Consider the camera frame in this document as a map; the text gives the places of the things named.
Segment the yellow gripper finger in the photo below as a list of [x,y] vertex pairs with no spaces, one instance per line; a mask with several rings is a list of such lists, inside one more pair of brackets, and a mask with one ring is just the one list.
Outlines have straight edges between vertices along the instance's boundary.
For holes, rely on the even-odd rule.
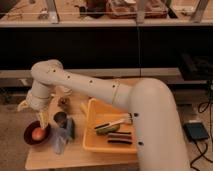
[[17,106],[17,111],[20,112],[20,111],[22,111],[22,110],[24,110],[24,109],[26,109],[26,108],[28,108],[28,107],[29,107],[29,105],[28,105],[27,101],[26,101],[26,100],[23,100],[22,102],[20,102],[20,103],[18,104],[18,106]]
[[38,113],[38,120],[40,122],[40,127],[42,129],[45,129],[48,126],[49,123],[49,115],[47,110],[41,110]]

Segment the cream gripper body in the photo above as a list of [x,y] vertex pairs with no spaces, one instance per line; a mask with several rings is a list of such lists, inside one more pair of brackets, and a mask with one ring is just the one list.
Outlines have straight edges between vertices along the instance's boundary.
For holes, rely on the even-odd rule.
[[42,110],[49,104],[49,98],[40,98],[32,94],[32,91],[29,91],[26,96],[26,102],[28,106],[34,110]]

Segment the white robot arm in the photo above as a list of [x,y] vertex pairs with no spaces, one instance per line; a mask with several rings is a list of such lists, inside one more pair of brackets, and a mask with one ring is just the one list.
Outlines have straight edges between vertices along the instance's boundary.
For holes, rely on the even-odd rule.
[[31,68],[32,88],[19,110],[44,113],[55,86],[98,98],[132,115],[140,171],[190,171],[181,122],[168,86],[143,78],[128,86],[67,72],[58,60],[41,61]]

